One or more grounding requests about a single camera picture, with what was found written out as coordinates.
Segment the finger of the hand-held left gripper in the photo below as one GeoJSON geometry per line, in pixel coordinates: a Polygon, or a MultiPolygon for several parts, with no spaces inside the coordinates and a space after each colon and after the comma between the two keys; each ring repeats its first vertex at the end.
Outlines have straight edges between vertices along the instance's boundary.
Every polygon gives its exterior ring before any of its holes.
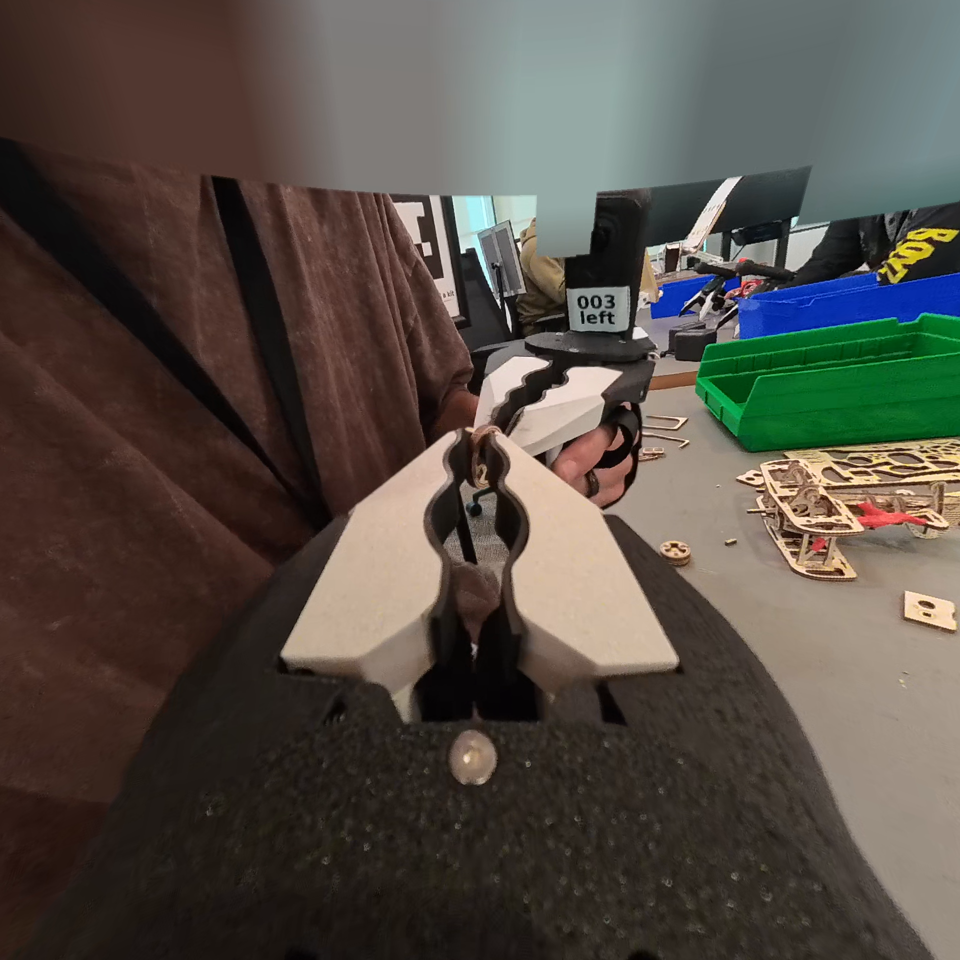
{"type": "Polygon", "coordinates": [[[573,366],[563,383],[550,387],[538,401],[519,410],[515,420],[516,445],[536,457],[600,426],[606,407],[605,392],[622,372],[607,366],[573,366]]]}
{"type": "Polygon", "coordinates": [[[512,439],[545,439],[550,428],[531,410],[553,387],[552,362],[543,357],[511,356],[490,371],[482,384],[472,438],[496,430],[512,439]]]}

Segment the black computer monitor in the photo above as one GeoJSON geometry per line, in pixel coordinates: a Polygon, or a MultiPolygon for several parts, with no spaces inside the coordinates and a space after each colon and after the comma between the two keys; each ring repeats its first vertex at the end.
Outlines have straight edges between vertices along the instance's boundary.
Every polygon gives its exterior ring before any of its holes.
{"type": "MultiPolygon", "coordinates": [[[[707,234],[791,221],[800,214],[811,171],[812,166],[807,165],[741,177],[707,234]]],[[[723,183],[714,178],[654,187],[645,232],[647,247],[686,239],[723,183]]]]}

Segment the framed black-and-white tag poster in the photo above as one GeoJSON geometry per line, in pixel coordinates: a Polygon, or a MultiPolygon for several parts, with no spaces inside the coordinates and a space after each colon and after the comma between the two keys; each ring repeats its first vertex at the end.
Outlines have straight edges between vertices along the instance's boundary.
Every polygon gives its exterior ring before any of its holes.
{"type": "Polygon", "coordinates": [[[462,252],[450,196],[391,194],[457,330],[471,326],[462,252]]]}

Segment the grey desk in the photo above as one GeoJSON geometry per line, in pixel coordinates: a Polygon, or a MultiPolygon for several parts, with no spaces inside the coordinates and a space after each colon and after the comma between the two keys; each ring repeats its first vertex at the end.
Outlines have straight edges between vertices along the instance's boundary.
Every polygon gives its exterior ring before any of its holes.
{"type": "Polygon", "coordinates": [[[958,603],[958,530],[923,541],[880,529],[843,547],[855,582],[798,576],[737,481],[780,453],[742,450],[696,396],[696,369],[657,363],[644,410],[688,417],[690,443],[648,440],[666,454],[642,463],[614,513],[652,546],[691,547],[679,573],[779,685],[857,844],[931,952],[958,958],[958,633],[902,618],[905,591],[958,603]]]}

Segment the small blue plastic bin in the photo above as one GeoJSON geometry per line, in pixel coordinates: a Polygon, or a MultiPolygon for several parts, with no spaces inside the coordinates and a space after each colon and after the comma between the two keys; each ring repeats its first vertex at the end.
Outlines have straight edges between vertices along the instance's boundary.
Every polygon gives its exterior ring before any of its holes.
{"type": "Polygon", "coordinates": [[[709,282],[716,280],[714,274],[694,273],[682,279],[658,282],[658,300],[650,305],[652,319],[671,318],[681,315],[681,308],[695,298],[709,282]]]}

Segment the black office chair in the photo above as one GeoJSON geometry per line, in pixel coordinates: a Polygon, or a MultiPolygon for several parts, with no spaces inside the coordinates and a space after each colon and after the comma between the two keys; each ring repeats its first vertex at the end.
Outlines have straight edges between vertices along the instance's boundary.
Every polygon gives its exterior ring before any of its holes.
{"type": "Polygon", "coordinates": [[[487,280],[476,248],[461,253],[462,316],[467,325],[461,330],[462,340],[471,358],[491,353],[517,339],[511,330],[510,314],[502,307],[487,280]]]}

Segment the wooden biplane model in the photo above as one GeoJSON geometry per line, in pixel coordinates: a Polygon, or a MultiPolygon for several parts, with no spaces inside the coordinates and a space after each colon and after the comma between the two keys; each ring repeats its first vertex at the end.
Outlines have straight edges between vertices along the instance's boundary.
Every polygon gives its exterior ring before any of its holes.
{"type": "Polygon", "coordinates": [[[759,515],[778,552],[799,576],[847,583],[858,573],[843,542],[886,527],[930,541],[958,526],[958,493],[945,480],[913,489],[875,482],[832,484],[806,460],[763,462],[737,477],[756,491],[759,515]]]}

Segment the flat wooden plate with hole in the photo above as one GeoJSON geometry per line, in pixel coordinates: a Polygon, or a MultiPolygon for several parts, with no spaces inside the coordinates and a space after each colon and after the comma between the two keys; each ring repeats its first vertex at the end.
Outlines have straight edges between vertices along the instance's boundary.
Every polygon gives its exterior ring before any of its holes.
{"type": "Polygon", "coordinates": [[[953,601],[916,591],[906,590],[902,594],[901,617],[945,633],[958,631],[957,606],[953,601]]]}

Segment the small wooden ring gear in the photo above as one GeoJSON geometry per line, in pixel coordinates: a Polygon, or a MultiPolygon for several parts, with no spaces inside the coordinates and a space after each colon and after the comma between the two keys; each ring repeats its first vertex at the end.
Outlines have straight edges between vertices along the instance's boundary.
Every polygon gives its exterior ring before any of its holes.
{"type": "Polygon", "coordinates": [[[486,490],[490,486],[488,448],[501,431],[493,424],[485,424],[468,428],[465,433],[468,439],[469,483],[477,491],[486,490]]]}

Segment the green plastic bin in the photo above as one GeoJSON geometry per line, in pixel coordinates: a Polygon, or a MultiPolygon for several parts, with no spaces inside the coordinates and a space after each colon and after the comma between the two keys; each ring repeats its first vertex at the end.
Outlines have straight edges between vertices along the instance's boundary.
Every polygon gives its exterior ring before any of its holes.
{"type": "Polygon", "coordinates": [[[716,343],[695,392],[750,452],[956,437],[959,318],[923,314],[716,343]]]}

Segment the laser-cut wooden parts sheet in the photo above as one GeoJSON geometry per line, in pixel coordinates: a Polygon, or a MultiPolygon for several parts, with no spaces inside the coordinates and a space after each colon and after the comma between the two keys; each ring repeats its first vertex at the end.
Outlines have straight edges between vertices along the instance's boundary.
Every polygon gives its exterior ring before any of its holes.
{"type": "Polygon", "coordinates": [[[831,493],[959,482],[957,437],[786,450],[784,457],[805,462],[815,481],[831,493]]]}

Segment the person's left hand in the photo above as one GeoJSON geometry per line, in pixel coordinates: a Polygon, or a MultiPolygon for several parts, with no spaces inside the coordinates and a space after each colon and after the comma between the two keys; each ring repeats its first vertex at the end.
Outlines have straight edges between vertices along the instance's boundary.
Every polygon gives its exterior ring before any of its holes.
{"type": "Polygon", "coordinates": [[[642,436],[631,445],[630,454],[614,466],[600,462],[610,451],[625,447],[625,436],[614,424],[599,425],[564,447],[551,471],[598,509],[618,504],[633,486],[639,467],[642,436]]]}

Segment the small computer monitor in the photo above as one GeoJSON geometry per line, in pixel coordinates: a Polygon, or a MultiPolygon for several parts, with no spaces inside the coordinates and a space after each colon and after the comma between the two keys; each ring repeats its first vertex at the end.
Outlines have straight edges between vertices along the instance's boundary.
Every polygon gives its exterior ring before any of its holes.
{"type": "Polygon", "coordinates": [[[476,233],[478,256],[498,302],[525,292],[520,249],[509,220],[497,222],[476,233]]]}

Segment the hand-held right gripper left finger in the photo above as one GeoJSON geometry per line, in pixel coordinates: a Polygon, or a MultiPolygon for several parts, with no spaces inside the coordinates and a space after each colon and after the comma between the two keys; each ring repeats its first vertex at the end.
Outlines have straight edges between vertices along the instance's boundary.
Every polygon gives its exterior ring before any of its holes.
{"type": "Polygon", "coordinates": [[[379,686],[402,721],[420,719],[419,681],[470,649],[446,550],[469,453],[464,430],[448,433],[352,509],[282,666],[379,686]]]}

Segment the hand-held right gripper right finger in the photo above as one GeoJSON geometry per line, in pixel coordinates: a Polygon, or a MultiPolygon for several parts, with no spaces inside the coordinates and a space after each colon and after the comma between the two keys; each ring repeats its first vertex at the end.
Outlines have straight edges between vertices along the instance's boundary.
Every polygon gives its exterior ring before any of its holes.
{"type": "Polygon", "coordinates": [[[508,593],[522,629],[518,667],[544,693],[667,673],[679,656],[601,510],[510,438],[499,488],[520,509],[508,593]]]}

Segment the large blue plastic bin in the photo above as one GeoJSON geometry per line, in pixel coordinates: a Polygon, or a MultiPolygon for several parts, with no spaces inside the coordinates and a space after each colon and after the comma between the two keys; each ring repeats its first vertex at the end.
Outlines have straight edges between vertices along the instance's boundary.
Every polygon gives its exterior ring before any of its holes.
{"type": "Polygon", "coordinates": [[[740,340],[895,319],[923,314],[957,317],[959,274],[883,285],[874,272],[816,284],[776,289],[743,299],[740,340]]]}

